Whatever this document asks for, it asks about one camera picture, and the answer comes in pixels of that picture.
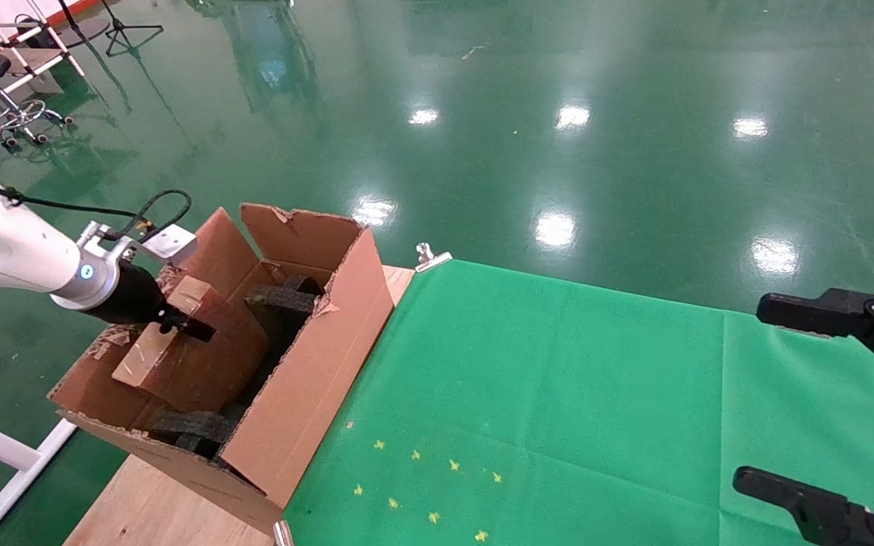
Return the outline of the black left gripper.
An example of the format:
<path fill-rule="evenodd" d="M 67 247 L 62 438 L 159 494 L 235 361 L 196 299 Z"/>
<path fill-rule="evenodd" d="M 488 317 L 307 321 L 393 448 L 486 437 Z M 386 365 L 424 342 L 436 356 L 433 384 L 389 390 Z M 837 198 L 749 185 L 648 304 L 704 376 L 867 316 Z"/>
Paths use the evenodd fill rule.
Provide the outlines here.
<path fill-rule="evenodd" d="M 168 307 L 161 287 L 146 269 L 130 262 L 118 263 L 118 279 L 106 300 L 88 310 L 88 315 L 108 324 L 134 325 L 158 322 L 160 333 L 176 331 L 210 342 L 216 329 L 176 307 Z"/>

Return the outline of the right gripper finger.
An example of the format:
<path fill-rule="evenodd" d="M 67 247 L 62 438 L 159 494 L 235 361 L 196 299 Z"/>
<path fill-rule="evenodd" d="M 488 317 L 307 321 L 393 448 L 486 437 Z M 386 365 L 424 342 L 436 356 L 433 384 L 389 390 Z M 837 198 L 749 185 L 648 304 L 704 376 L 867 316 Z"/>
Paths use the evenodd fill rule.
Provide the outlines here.
<path fill-rule="evenodd" d="M 733 474 L 739 494 L 788 511 L 803 539 L 815 545 L 874 545 L 874 512 L 845 495 L 752 466 Z"/>
<path fill-rule="evenodd" d="M 874 293 L 828 289 L 814 300 L 767 293 L 757 304 L 763 324 L 828 337 L 853 337 L 874 353 Z"/>

